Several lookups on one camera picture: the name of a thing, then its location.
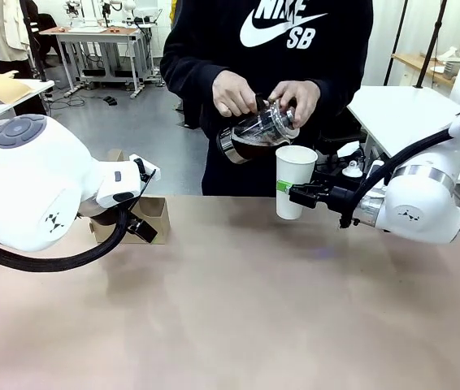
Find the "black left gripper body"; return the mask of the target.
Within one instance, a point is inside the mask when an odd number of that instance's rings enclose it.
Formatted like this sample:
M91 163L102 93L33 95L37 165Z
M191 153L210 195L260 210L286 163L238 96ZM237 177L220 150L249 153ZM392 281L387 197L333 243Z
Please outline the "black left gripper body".
M140 179L141 179L140 195L142 195L143 192L148 187L149 183L152 180L154 181L157 180L157 167L153 163L148 162L147 160L144 160L143 158L134 158L133 161L138 166L138 170L140 173Z

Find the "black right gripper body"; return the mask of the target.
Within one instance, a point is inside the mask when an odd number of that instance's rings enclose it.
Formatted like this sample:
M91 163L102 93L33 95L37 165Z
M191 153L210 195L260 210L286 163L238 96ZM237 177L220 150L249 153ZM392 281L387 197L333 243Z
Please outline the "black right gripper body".
M338 186L331 187L326 195L328 209L339 214L351 214L356 203L353 203L355 191Z

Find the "person's left hand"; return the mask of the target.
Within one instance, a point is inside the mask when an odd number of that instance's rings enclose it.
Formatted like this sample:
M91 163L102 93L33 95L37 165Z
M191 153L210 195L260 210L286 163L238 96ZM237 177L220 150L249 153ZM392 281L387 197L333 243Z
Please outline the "person's left hand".
M269 102L278 102L282 111L288 111L295 102L293 127L303 127L314 114L320 99L319 86L310 80L281 81L270 93Z

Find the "person's right hand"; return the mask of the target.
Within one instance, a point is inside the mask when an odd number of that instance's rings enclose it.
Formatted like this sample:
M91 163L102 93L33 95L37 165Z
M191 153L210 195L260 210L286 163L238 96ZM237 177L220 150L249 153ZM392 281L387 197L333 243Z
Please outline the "person's right hand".
M213 103L223 117L247 115L258 111L255 93L246 79L231 71L222 71L212 85Z

